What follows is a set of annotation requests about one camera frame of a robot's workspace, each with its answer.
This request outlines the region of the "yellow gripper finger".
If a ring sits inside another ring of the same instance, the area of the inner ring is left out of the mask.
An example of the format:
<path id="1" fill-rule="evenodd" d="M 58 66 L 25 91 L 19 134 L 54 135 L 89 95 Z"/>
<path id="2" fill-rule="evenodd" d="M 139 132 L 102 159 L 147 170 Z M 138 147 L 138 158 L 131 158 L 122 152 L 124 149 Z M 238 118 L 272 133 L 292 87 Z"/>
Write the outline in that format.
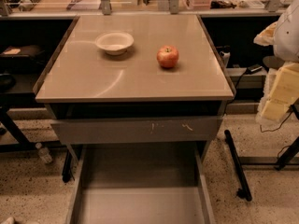
<path id="1" fill-rule="evenodd" d="M 299 63 L 284 63 L 279 69 L 270 68 L 258 105 L 256 121 L 274 125 L 286 118 L 291 105 L 299 99 Z"/>

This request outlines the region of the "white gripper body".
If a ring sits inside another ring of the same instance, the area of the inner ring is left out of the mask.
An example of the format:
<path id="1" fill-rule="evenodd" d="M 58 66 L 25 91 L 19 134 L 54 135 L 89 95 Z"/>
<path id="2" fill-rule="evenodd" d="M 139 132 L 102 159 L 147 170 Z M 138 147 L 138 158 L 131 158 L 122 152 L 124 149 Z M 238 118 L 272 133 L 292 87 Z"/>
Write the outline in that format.
<path id="1" fill-rule="evenodd" d="M 274 33 L 276 30 L 277 22 L 273 22 L 263 29 L 255 36 L 253 42 L 260 46 L 270 46 L 274 44 Z"/>

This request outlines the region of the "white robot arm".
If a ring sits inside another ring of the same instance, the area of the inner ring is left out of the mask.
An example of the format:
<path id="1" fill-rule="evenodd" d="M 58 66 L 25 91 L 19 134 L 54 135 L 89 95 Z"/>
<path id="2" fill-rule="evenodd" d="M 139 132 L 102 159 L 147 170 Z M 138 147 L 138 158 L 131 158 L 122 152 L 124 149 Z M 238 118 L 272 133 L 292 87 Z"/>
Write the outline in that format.
<path id="1" fill-rule="evenodd" d="M 266 77 L 263 98 L 256 120 L 262 125 L 281 122 L 291 105 L 299 99 L 299 0 L 293 0 L 273 22 L 253 39 L 260 46 L 273 46 L 274 55 L 283 61 Z"/>

